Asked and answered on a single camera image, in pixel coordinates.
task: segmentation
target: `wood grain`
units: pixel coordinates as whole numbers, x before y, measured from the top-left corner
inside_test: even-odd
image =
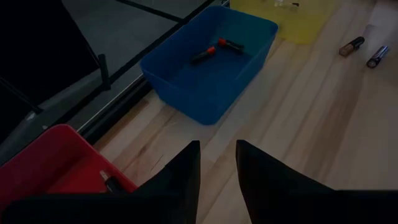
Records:
[[[357,52],[337,54],[360,35],[366,41]],[[343,0],[313,44],[277,38],[264,68],[215,125],[198,124],[151,92],[96,148],[141,185],[200,140],[197,223],[250,223],[237,139],[336,189],[398,189],[397,37],[397,1]],[[381,45],[391,51],[371,70],[366,61]]]

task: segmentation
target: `blue plastic bin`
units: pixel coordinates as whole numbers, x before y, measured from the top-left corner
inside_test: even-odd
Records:
[[[205,9],[147,54],[141,69],[159,97],[201,124],[215,124],[262,68],[278,26],[222,6]],[[245,46],[245,54],[217,46],[218,39]],[[211,58],[192,56],[214,45]]]

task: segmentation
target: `plastic bin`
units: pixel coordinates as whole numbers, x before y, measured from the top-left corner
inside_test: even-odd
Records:
[[[70,126],[54,126],[0,167],[0,216],[12,201],[30,195],[104,192],[101,170],[128,192],[137,189]]]
[[[141,68],[162,100],[201,124],[214,124],[262,68],[276,32],[274,22],[209,7],[147,54]],[[245,53],[218,47],[220,37],[243,44]],[[212,45],[212,58],[190,64]]]
[[[276,22],[278,35],[297,44],[313,42],[339,5],[340,0],[231,0],[231,8]]]

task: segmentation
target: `yellow plastic bin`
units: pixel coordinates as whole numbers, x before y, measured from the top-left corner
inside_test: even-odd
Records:
[[[340,0],[231,0],[231,8],[271,20],[279,37],[297,44],[313,42]]]

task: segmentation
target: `wooden floor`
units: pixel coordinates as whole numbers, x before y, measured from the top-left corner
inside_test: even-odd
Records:
[[[363,35],[348,58],[338,49]],[[371,70],[381,46],[391,51]],[[312,45],[276,39],[267,62],[214,126],[151,92],[96,148],[137,185],[201,142],[197,223],[250,223],[234,160],[245,139],[334,189],[398,189],[398,1],[342,0]]]

